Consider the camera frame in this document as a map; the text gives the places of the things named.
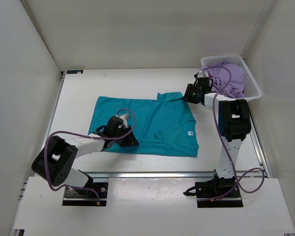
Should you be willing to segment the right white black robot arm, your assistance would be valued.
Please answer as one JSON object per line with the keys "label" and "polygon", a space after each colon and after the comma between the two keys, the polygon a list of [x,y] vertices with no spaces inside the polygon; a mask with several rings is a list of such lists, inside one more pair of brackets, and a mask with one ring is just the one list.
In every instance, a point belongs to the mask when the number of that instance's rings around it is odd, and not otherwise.
{"label": "right white black robot arm", "polygon": [[196,196],[200,201],[214,201],[223,197],[239,197],[239,177],[236,161],[239,149],[251,131],[248,104],[245,99],[228,98],[213,92],[213,79],[204,72],[195,74],[195,82],[188,84],[183,101],[209,106],[222,143],[220,158],[213,178],[197,182],[186,190],[186,196]]}

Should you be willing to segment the purple t shirt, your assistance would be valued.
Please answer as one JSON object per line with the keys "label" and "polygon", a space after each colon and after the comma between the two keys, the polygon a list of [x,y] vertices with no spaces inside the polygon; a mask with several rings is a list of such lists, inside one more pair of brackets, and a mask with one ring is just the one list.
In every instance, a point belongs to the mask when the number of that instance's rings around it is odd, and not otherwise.
{"label": "purple t shirt", "polygon": [[230,60],[218,62],[211,66],[203,65],[200,68],[213,79],[213,88],[215,92],[221,91],[221,94],[229,98],[244,98],[245,71]]}

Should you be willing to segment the teal t shirt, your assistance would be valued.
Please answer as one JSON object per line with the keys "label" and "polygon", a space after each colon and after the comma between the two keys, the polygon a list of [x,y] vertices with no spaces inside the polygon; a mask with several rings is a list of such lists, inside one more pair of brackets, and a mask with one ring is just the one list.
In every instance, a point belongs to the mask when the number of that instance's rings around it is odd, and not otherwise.
{"label": "teal t shirt", "polygon": [[158,94],[157,99],[126,99],[100,96],[94,107],[89,133],[107,124],[108,119],[131,111],[129,118],[138,146],[120,147],[114,144],[109,152],[197,157],[199,145],[196,121],[181,92]]}

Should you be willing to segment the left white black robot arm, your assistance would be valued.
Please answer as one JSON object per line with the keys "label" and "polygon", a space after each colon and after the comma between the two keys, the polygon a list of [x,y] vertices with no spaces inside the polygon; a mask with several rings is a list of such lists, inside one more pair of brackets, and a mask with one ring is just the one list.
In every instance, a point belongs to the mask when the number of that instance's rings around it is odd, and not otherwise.
{"label": "left white black robot arm", "polygon": [[54,135],[46,141],[35,158],[31,169],[49,182],[53,188],[66,186],[76,189],[83,197],[93,192],[93,179],[85,172],[72,168],[76,158],[103,152],[114,144],[121,148],[137,147],[139,142],[128,124],[129,114],[112,116],[106,125],[100,126],[90,136],[78,135],[65,140]]}

